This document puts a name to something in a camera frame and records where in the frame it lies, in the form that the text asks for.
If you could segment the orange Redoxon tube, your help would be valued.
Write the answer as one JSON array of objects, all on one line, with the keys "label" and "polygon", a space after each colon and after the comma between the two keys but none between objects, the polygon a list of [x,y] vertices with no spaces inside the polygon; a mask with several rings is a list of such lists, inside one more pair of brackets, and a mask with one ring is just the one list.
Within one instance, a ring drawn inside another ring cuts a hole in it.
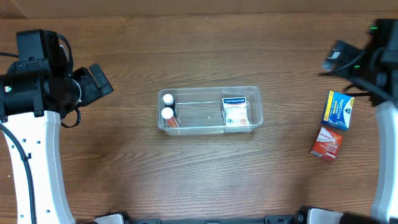
[{"label": "orange Redoxon tube", "polygon": [[161,111],[161,117],[165,119],[166,123],[170,128],[177,128],[178,123],[174,116],[174,111],[170,107],[165,107]]}]

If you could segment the dark bottle white cap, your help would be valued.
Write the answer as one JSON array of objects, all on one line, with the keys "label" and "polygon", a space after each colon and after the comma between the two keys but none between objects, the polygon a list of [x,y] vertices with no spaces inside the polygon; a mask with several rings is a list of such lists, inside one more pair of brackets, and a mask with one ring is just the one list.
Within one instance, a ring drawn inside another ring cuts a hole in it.
[{"label": "dark bottle white cap", "polygon": [[173,110],[174,112],[174,117],[177,117],[177,110],[176,110],[176,102],[174,97],[171,94],[165,94],[162,97],[162,100],[164,102],[165,107],[169,107]]}]

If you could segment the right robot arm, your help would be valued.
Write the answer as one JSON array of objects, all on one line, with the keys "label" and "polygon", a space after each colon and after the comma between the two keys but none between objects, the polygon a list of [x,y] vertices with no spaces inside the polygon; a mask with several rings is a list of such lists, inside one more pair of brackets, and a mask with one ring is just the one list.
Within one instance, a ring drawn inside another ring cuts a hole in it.
[{"label": "right robot arm", "polygon": [[368,96],[379,131],[379,174],[372,223],[397,223],[397,20],[376,19],[365,48],[337,41],[323,66],[325,77],[340,77]]}]

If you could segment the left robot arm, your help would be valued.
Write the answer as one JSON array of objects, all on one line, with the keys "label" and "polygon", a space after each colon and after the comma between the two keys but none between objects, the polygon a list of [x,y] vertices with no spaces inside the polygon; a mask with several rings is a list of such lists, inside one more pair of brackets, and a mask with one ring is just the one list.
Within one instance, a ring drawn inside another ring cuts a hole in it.
[{"label": "left robot arm", "polygon": [[110,94],[98,64],[74,69],[67,39],[50,30],[16,35],[16,61],[1,77],[1,131],[12,162],[19,223],[73,223],[60,162],[63,119]]}]

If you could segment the blue VapoDrops box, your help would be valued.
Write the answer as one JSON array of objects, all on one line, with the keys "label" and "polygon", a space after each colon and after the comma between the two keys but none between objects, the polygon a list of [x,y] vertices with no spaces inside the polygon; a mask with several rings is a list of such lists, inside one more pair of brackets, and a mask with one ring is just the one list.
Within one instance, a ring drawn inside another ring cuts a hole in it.
[{"label": "blue VapoDrops box", "polygon": [[324,104],[321,123],[341,130],[348,130],[354,97],[329,91]]}]

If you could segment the white Hansaplast plaster box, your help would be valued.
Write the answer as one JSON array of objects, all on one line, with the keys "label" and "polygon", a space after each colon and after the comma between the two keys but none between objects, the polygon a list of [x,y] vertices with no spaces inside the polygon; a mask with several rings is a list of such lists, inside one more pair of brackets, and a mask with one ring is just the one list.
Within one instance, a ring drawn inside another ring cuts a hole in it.
[{"label": "white Hansaplast plaster box", "polygon": [[250,124],[245,97],[223,98],[222,107],[225,126],[239,127]]}]

